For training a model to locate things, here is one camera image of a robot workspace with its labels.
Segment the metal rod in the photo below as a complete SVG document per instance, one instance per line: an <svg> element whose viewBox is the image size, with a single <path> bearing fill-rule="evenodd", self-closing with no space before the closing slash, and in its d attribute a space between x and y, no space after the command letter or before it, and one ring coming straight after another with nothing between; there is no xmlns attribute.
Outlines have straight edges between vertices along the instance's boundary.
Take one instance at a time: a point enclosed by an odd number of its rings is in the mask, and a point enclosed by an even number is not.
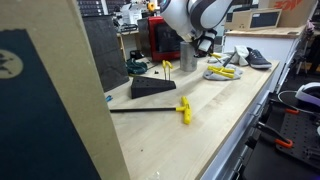
<svg viewBox="0 0 320 180"><path fill-rule="evenodd" d="M111 113L122 112L150 112L150 111L176 111L176 108L139 108L139 109L110 109Z"/></svg>

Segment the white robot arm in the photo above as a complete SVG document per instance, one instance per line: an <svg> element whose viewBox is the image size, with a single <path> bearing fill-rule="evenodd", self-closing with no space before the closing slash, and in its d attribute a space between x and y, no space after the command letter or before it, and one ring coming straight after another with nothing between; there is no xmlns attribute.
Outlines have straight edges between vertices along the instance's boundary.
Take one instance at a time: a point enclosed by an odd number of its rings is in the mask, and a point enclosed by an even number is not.
<svg viewBox="0 0 320 180"><path fill-rule="evenodd" d="M163 0L160 12L166 23L196 49L208 52L214 30L233 0Z"/></svg>

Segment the workbench surface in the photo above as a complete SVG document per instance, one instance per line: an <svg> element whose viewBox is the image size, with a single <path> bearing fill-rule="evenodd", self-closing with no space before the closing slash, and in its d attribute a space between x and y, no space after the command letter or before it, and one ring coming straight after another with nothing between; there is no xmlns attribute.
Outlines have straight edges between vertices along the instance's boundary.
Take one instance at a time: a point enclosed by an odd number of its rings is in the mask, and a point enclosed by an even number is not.
<svg viewBox="0 0 320 180"><path fill-rule="evenodd" d="M131 99L130 78L106 92L113 97L110 109L177 107L182 96L192 109L190 125L183 123L183 113L175 111L111 114L131 179L200 178L273 74L278 62L270 62L273 67L266 71L241 67L240 80L208 81L202 77L209 65L205 58L191 73L179 69L180 61L172 61L175 90ZM161 64L145 76L164 79Z"/></svg>
<svg viewBox="0 0 320 180"><path fill-rule="evenodd" d="M226 36L240 37L267 37L267 38L289 38L295 39L299 37L305 30L306 26L300 27L279 27L273 29L253 30L253 31L228 31Z"/></svg>

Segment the cable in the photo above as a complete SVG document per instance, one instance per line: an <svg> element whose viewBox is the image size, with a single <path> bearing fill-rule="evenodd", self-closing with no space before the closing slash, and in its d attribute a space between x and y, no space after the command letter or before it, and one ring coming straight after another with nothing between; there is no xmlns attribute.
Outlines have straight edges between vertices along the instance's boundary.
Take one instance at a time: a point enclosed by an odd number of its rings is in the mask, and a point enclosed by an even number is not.
<svg viewBox="0 0 320 180"><path fill-rule="evenodd" d="M295 106L292 106L292 105L289 105L289 104L285 103L285 102L280 98L281 94L283 94L283 93L297 93L297 91L287 90L287 91L282 91L282 92L280 92L280 93L278 94L278 99L279 99L279 101L280 101L281 103L283 103L283 104L285 104L286 106L289 106L289 107L291 107L291 108L293 108L293 109L299 110L299 111L301 111L301 112L305 112L305 113L312 114L312 115L315 115L315 116L319 116L319 117L320 117L320 114L317 113L317 112L307 111L307 110L300 109L300 108L297 108L297 107L295 107Z"/></svg>

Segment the sneaker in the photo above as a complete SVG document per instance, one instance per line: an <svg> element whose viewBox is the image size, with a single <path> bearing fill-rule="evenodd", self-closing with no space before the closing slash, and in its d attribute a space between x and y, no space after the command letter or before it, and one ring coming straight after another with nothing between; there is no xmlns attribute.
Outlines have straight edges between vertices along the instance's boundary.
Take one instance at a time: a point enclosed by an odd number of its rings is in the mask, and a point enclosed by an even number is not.
<svg viewBox="0 0 320 180"><path fill-rule="evenodd" d="M268 62L257 49L247 48L249 56L246 58L249 65L256 69L268 69L272 67L272 64Z"/></svg>

